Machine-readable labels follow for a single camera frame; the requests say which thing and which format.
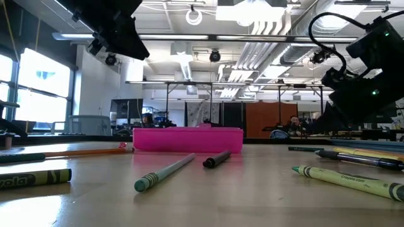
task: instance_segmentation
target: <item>black marker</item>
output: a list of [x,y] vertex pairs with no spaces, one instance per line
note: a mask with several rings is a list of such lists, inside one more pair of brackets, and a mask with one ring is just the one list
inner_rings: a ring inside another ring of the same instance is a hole
[[232,153],[230,151],[224,151],[216,156],[208,158],[202,164],[206,168],[214,168],[214,167],[218,166],[220,163],[222,163],[224,160],[229,158],[231,154]]
[[323,151],[324,148],[301,148],[301,147],[288,147],[289,151]]

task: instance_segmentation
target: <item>chair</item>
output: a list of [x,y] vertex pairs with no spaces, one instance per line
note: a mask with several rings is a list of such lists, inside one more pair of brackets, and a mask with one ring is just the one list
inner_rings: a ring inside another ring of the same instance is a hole
[[[63,124],[63,129],[56,129],[56,124]],[[50,133],[54,135],[55,133],[64,133],[68,132],[69,129],[67,127],[67,122],[53,122],[52,123],[52,128],[50,129]]]
[[69,133],[88,136],[111,136],[111,121],[107,116],[72,115],[68,118]]

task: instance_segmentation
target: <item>person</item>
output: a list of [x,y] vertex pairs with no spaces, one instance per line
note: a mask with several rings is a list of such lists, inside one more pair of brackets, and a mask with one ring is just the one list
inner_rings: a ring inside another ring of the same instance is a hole
[[143,114],[143,118],[141,121],[143,127],[154,127],[153,117],[151,113]]
[[287,125],[289,136],[301,136],[300,122],[299,118],[295,115],[290,117],[289,123]]

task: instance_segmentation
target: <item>crayon tip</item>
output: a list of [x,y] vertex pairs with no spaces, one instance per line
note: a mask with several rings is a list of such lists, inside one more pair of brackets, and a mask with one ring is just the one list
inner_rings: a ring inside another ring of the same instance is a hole
[[299,172],[299,167],[298,167],[298,166],[292,167],[292,169],[293,169],[294,171],[296,171],[297,173]]

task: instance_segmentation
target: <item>orange pencil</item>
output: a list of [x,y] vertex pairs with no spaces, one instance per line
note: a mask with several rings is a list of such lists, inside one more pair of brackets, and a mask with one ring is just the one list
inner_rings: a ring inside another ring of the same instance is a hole
[[62,152],[44,152],[46,158],[49,157],[62,157],[62,156],[78,156],[78,155],[91,155],[91,154],[117,154],[117,153],[130,153],[134,148],[114,148],[114,149],[91,149],[79,151],[62,151]]
[[122,154],[133,152],[134,148],[93,149],[81,151],[61,151],[32,154],[6,154],[0,155],[0,163],[14,163],[21,161],[40,161],[50,157],[79,156],[91,154]]

